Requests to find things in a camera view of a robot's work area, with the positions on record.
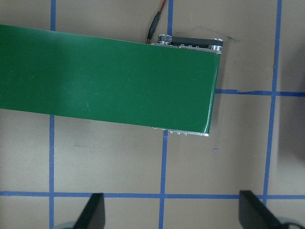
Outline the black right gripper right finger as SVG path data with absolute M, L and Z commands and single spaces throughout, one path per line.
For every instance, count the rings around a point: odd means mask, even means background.
M 280 221 L 250 190 L 239 191 L 239 222 L 243 229 L 279 229 Z

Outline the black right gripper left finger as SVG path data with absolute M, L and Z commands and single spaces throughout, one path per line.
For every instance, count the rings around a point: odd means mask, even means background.
M 103 229 L 105 227 L 104 194 L 93 193 L 74 224 L 75 229 Z

